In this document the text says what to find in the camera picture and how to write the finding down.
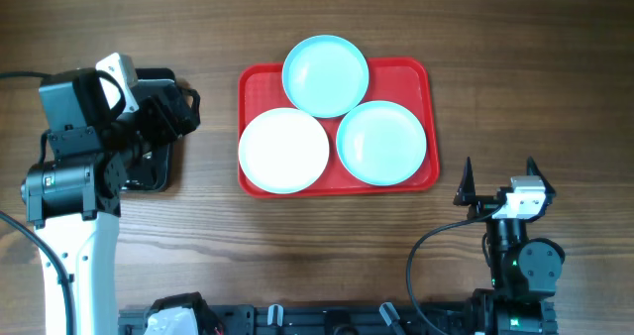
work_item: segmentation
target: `plate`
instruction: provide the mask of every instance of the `plate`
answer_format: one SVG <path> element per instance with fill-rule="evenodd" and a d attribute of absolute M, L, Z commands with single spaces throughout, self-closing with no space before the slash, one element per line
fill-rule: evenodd
<path fill-rule="evenodd" d="M 288 54 L 282 84 L 295 107 L 319 118 L 348 113 L 366 95 L 368 63 L 345 39 L 317 36 L 299 43 Z"/>
<path fill-rule="evenodd" d="M 337 131 L 337 153 L 357 179 L 378 186 L 400 183 L 423 164 L 425 131 L 405 107 L 367 102 L 344 117 Z"/>
<path fill-rule="evenodd" d="M 275 108 L 256 117 L 238 144 L 238 160 L 257 187 L 285 194 L 319 178 L 328 162 L 328 137 L 308 113 Z"/>
<path fill-rule="evenodd" d="M 413 57 L 371 57 L 367 59 L 371 82 L 362 103 L 390 101 L 407 108 L 425 130 L 427 152 L 423 165 L 407 180 L 392 186 L 375 186 L 363 182 L 346 170 L 337 157 L 337 130 L 343 120 L 317 118 L 330 143 L 330 158 L 317 181 L 305 189 L 290 194 L 275 194 L 255 186 L 238 168 L 238 183 L 243 191 L 255 198 L 296 198 L 340 196 L 386 192 L 419 192 L 428 190 L 438 181 L 440 161 L 434 123 L 434 105 L 425 66 Z M 236 145 L 245 128 L 256 117 L 273 108 L 294 108 L 281 84 L 283 62 L 257 63 L 247 67 L 240 76 L 238 87 L 238 134 Z"/>

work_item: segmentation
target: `plastic tray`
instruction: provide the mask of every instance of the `plastic tray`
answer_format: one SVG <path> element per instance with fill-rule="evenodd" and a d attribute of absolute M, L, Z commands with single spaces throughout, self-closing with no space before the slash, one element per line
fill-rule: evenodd
<path fill-rule="evenodd" d="M 425 67 L 412 57 L 369 58 L 370 86 L 362 103 L 392 101 L 418 118 L 427 136 L 427 155 L 421 168 L 397 185 L 373 186 L 352 176 L 337 156 L 335 139 L 342 117 L 317 119 L 328 134 L 330 158 L 322 175 L 312 185 L 292 194 L 273 194 L 253 185 L 238 165 L 238 181 L 253 197 L 281 198 L 346 195 L 379 192 L 421 191 L 431 187 L 440 174 L 436 127 Z M 260 63 L 248 67 L 240 77 L 238 138 L 261 113 L 278 107 L 293 107 L 281 84 L 282 63 Z"/>

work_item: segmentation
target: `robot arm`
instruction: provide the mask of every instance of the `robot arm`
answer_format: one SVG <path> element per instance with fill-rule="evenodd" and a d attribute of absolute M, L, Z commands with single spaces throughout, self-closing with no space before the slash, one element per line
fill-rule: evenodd
<path fill-rule="evenodd" d="M 54 161 L 32 166 L 21 189 L 27 221 L 66 269 L 77 335 L 117 332 L 121 192 L 161 189 L 171 143 L 200 124 L 199 96 L 178 86 L 170 70 L 136 70 L 118 54 L 97 66 L 43 80 Z M 51 260 L 41 258 L 47 333 L 64 334 L 61 282 Z"/>
<path fill-rule="evenodd" d="M 495 196 L 478 196 L 467 159 L 454 204 L 468 206 L 469 219 L 484 216 L 493 285 L 493 290 L 476 289 L 467 301 L 468 328 L 475 333 L 558 333 L 553 303 L 546 299 L 555 295 L 566 254 L 551 240 L 530 240 L 526 231 L 528 223 L 545 215 L 555 196 L 532 158 L 526 175 L 512 177 L 511 185 Z"/>

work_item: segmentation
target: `light blue plate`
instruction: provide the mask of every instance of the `light blue plate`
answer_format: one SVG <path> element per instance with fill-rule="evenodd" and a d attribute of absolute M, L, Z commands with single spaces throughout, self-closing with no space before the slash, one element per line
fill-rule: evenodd
<path fill-rule="evenodd" d="M 393 102 L 360 105 L 344 117 L 337 131 L 337 154 L 344 167 L 372 185 L 406 180 L 423 164 L 426 152 L 423 126 Z"/>
<path fill-rule="evenodd" d="M 317 36 L 299 43 L 284 61 L 284 91 L 300 110 L 319 118 L 348 113 L 368 90 L 368 63 L 352 43 Z"/>

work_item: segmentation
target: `black wire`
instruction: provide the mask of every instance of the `black wire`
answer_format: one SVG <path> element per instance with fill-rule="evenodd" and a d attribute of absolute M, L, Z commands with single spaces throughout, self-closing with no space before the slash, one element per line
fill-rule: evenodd
<path fill-rule="evenodd" d="M 12 72 L 0 72 L 0 79 L 11 77 L 39 77 L 47 78 L 51 77 L 49 73 L 34 72 L 34 71 L 12 71 Z"/>
<path fill-rule="evenodd" d="M 407 293 L 409 294 L 409 299 L 411 300 L 412 305 L 414 306 L 414 309 L 416 310 L 416 313 L 418 314 L 418 316 L 420 316 L 420 318 L 423 319 L 427 323 L 427 325 L 429 325 L 429 327 L 431 329 L 435 330 L 436 332 L 438 332 L 441 335 L 449 335 L 449 334 L 447 334 L 443 330 L 439 329 L 436 325 L 434 325 L 431 322 L 431 320 L 429 320 L 427 318 L 427 316 L 425 316 L 425 313 L 421 309 L 420 304 L 418 303 L 418 300 L 416 300 L 416 296 L 414 296 L 414 290 L 412 289 L 411 272 L 412 272 L 412 263 L 414 262 L 414 256 L 416 256 L 416 251 L 421 247 L 423 242 L 425 242 L 425 240 L 427 240 L 428 238 L 430 238 L 430 237 L 432 237 L 432 236 L 434 236 L 434 235 L 436 235 L 438 233 L 441 233 L 441 232 L 443 232 L 445 230 L 449 230 L 449 229 L 453 229 L 453 228 L 456 228 L 456 227 L 473 224 L 474 222 L 484 221 L 484 220 L 488 219 L 489 217 L 491 217 L 495 212 L 497 212 L 503 205 L 504 204 L 499 205 L 491 213 L 488 213 L 488 214 L 486 214 L 484 216 L 481 216 L 479 218 L 473 218 L 473 219 L 470 219 L 470 220 L 455 222 L 453 224 L 444 225 L 444 226 L 441 226 L 439 228 L 436 228 L 434 230 L 429 231 L 427 234 L 425 234 L 425 236 L 421 237 L 420 240 L 418 240 L 418 242 L 416 242 L 416 244 L 412 248 L 412 251 L 409 253 L 409 257 L 407 258 L 407 266 L 405 267 L 405 282 L 407 284 Z"/>
<path fill-rule="evenodd" d="M 57 272 L 57 281 L 61 285 L 61 293 L 63 295 L 63 306 L 66 312 L 66 334 L 73 335 L 74 334 L 74 312 L 72 310 L 72 295 L 70 292 L 70 282 L 68 280 L 68 273 L 66 272 L 66 268 L 63 266 L 63 263 L 59 260 L 57 255 L 53 252 L 51 247 L 47 245 L 38 235 L 33 233 L 28 228 L 24 227 L 20 222 L 16 221 L 13 217 L 7 215 L 3 211 L 0 211 L 0 218 L 6 221 L 9 225 L 13 226 L 16 230 L 20 231 L 23 235 L 25 235 L 29 240 L 31 240 L 36 246 L 42 250 L 42 252 L 47 255 L 49 261 L 55 268 Z"/>
<path fill-rule="evenodd" d="M 484 260 L 486 261 L 486 265 L 491 268 L 491 260 L 488 258 L 488 252 L 486 251 L 486 238 L 488 235 L 486 232 L 482 235 L 482 252 L 484 253 Z"/>
<path fill-rule="evenodd" d="M 49 139 L 50 129 L 47 129 L 42 132 L 42 136 L 40 137 L 40 159 L 38 160 L 38 164 L 41 166 L 44 163 L 44 160 L 47 158 L 47 140 Z"/>

